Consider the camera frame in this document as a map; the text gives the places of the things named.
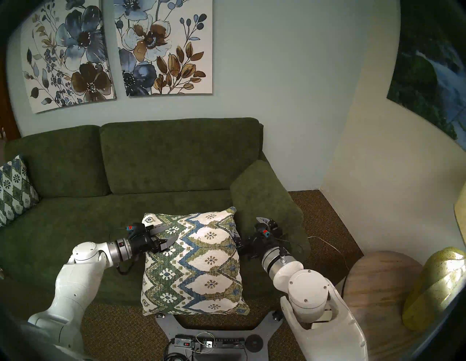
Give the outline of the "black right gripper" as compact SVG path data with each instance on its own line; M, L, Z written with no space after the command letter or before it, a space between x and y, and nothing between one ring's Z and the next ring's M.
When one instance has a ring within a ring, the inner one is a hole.
M277 223L264 217L256 217L258 223L254 226L254 233L248 238L237 237L237 251L240 256L249 259L262 259L270 250L280 247L279 238L283 230Z

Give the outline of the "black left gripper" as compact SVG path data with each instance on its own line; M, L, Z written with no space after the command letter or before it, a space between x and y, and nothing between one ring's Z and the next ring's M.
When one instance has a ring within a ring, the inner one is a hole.
M168 250L176 243L178 235L161 239L157 235L171 228L171 225L157 225L152 227L130 227L130 249L132 254L148 251L160 253Z

